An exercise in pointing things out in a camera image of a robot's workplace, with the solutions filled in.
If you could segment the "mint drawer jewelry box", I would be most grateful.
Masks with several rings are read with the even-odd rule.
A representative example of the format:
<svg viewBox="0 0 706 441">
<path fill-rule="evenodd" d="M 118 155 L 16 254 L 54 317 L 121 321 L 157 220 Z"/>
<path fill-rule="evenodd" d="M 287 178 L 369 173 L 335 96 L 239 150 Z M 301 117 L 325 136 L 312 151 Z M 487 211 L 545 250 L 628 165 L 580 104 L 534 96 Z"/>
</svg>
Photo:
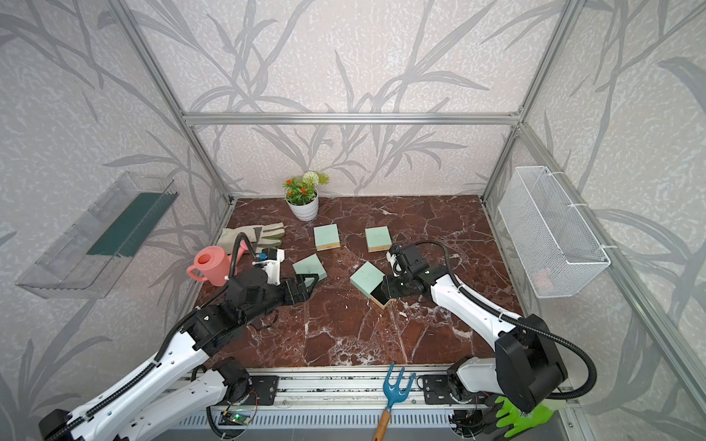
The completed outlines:
<svg viewBox="0 0 706 441">
<path fill-rule="evenodd" d="M 384 293 L 384 273 L 370 262 L 365 262 L 350 277 L 352 285 L 375 306 L 385 309 L 390 298 Z"/>
</svg>

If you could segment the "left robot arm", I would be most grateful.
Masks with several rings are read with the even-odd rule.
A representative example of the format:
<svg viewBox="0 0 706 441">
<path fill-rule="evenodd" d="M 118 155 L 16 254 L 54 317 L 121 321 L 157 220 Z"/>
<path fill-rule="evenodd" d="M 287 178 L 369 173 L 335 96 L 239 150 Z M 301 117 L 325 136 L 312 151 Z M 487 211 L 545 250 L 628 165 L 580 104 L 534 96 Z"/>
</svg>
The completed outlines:
<svg viewBox="0 0 706 441">
<path fill-rule="evenodd" d="M 210 300 L 167 333 L 154 356 L 99 396 L 72 411 L 54 410 L 40 421 L 45 440 L 152 440 L 200 407 L 223 399 L 239 401 L 251 387 L 247 372 L 233 360 L 169 396 L 178 379 L 218 354 L 242 330 L 281 306 L 308 301 L 316 274 L 277 281 L 269 266 L 235 275 Z"/>
</svg>

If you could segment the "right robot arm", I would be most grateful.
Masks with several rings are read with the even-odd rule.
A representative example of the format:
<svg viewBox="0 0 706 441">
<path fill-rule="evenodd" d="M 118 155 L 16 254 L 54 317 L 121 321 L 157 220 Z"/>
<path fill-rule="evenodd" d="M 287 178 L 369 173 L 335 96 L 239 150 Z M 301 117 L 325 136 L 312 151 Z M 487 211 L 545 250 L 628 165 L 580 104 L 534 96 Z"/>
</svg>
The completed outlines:
<svg viewBox="0 0 706 441">
<path fill-rule="evenodd" d="M 530 413 L 567 380 L 566 365 L 546 323 L 536 315 L 521 317 L 472 290 L 446 266 L 391 264 L 384 288 L 397 297 L 428 294 L 434 303 L 461 319 L 494 351 L 490 358 L 464 358 L 447 371 L 450 394 L 467 401 L 489 392 Z"/>
</svg>

